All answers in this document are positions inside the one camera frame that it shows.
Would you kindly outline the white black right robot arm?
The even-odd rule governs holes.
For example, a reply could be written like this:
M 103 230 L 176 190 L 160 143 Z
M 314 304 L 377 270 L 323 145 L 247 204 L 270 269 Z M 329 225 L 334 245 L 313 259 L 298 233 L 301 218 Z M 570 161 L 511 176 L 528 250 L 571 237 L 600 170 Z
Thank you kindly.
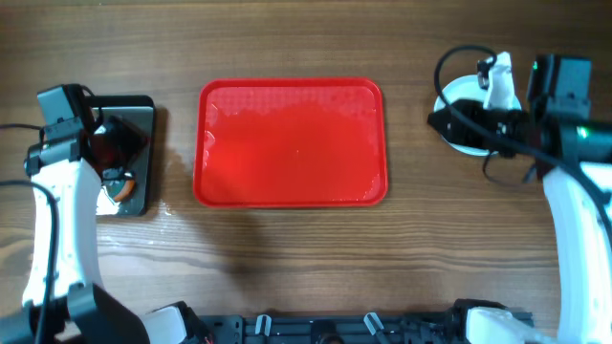
M 451 145 L 535 158 L 555 225 L 560 343 L 611 340 L 611 126 L 574 108 L 533 118 L 522 109 L 437 100 L 428 124 Z

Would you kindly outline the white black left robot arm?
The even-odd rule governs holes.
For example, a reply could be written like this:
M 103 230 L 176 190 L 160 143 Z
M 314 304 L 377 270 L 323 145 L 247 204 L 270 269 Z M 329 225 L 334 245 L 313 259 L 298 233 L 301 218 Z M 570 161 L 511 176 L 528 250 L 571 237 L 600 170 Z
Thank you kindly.
M 211 343 L 207 325 L 179 302 L 139 317 L 101 285 L 97 202 L 107 169 L 122 168 L 147 144 L 130 123 L 110 117 L 87 126 L 63 120 L 43 130 L 26 160 L 33 190 L 33 266 L 21 312 L 2 318 L 4 343 L 54 343 L 67 322 L 82 343 Z

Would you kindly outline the light blue plate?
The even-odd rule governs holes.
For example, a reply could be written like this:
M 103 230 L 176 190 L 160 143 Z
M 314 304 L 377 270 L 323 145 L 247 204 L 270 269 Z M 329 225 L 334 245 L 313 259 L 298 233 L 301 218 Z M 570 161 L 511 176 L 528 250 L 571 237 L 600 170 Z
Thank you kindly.
M 458 111 L 465 113 L 467 118 L 470 118 L 473 122 L 477 123 L 481 127 L 485 127 L 486 119 L 484 114 L 478 115 L 477 112 L 484 110 L 484 100 L 488 94 L 487 91 L 483 90 L 479 86 L 477 75 L 465 75 L 458 77 L 451 81 L 444 89 L 443 94 L 445 97 L 453 103 L 454 107 Z M 461 104 L 456 104 L 456 101 L 465 100 L 470 103 L 474 103 L 476 110 L 472 115 L 467 113 L 468 108 Z M 452 121 L 454 117 L 450 117 L 448 123 L 443 127 L 443 133 L 441 138 L 450 145 L 453 149 L 466 154 L 468 156 L 486 158 L 488 155 L 498 155 L 497 151 L 492 151 L 486 148 L 477 148 L 467 143 L 454 143 L 450 140 L 450 130 L 452 129 Z

